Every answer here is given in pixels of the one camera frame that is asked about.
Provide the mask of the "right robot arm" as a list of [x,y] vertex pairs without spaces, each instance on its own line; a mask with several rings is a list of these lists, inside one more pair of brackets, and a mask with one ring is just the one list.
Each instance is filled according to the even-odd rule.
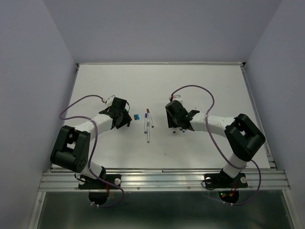
[[173,100],[165,106],[168,126],[190,131],[207,132],[216,144],[213,135],[225,137],[231,147],[232,155],[226,158],[226,165],[221,170],[219,180],[222,185],[230,186],[237,175],[246,167],[266,138],[254,122],[245,114],[236,117],[219,117],[207,115],[197,110],[187,111],[182,103]]

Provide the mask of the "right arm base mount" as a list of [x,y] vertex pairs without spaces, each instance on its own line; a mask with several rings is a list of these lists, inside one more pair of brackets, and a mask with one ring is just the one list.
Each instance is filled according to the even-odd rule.
[[205,174],[201,184],[209,191],[218,189],[220,200],[232,205],[237,204],[239,200],[240,194],[238,189],[248,187],[245,173],[238,172],[234,178],[231,178],[223,169],[219,173]]

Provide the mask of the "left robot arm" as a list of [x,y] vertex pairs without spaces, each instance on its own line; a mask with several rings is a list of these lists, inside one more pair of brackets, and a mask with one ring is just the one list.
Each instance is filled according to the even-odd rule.
[[62,126],[50,156],[52,164],[89,177],[96,188],[105,185],[106,170],[92,162],[93,155],[89,150],[95,150],[99,134],[129,126],[132,121],[126,109],[129,106],[127,100],[112,96],[105,104],[106,109],[94,118],[84,116],[87,121],[80,125]]

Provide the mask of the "dark red marker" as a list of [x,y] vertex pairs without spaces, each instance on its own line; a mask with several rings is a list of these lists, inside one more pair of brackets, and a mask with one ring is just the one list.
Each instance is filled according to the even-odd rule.
[[147,111],[147,115],[148,115],[148,118],[149,118],[149,121],[150,121],[150,125],[151,125],[152,128],[154,128],[154,123],[153,123],[153,119],[152,119],[150,110],[147,108],[146,111]]

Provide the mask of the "navy blue marker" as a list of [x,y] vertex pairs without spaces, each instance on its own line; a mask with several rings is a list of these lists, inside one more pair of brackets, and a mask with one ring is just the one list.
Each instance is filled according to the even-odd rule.
[[147,133],[147,123],[148,123],[148,114],[145,113],[145,116],[144,116],[144,133],[145,134]]

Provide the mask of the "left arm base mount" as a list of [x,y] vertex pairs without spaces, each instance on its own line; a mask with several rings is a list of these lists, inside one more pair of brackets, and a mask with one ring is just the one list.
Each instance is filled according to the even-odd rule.
[[[74,178],[79,182],[78,189],[88,190],[88,200],[91,206],[97,208],[110,208],[118,205],[125,197],[125,192],[121,188],[121,174],[107,175],[106,169],[102,167],[100,178],[91,178],[85,175],[74,174]],[[110,201],[111,190],[120,190],[122,196],[116,202],[107,204]]]

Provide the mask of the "grey marker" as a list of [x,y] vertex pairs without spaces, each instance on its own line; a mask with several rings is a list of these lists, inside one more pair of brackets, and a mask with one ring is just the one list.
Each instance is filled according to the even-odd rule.
[[150,143],[150,122],[148,121],[146,124],[146,141],[147,143]]

